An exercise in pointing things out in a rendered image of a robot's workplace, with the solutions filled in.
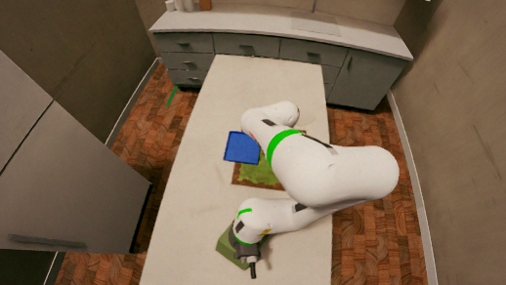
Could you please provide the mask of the blue tray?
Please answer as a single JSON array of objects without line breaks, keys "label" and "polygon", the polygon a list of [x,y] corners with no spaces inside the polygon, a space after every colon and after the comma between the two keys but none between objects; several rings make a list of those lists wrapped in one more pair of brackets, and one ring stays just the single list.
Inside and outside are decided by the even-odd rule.
[{"label": "blue tray", "polygon": [[229,131],[223,161],[258,164],[260,147],[244,132]]}]

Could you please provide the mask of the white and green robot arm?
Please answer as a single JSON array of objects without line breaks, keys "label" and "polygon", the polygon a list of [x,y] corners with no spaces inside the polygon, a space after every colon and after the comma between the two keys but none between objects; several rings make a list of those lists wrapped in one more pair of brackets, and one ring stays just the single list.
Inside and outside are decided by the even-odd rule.
[{"label": "white and green robot arm", "polygon": [[233,258],[250,264],[251,279],[257,278],[264,234],[301,230],[334,212],[381,199],[399,180],[398,163],[386,149],[321,142],[294,129],[299,117],[297,105],[283,101],[249,109],[240,119],[242,131],[261,148],[291,197],[250,197],[238,209],[228,238],[236,250]]}]

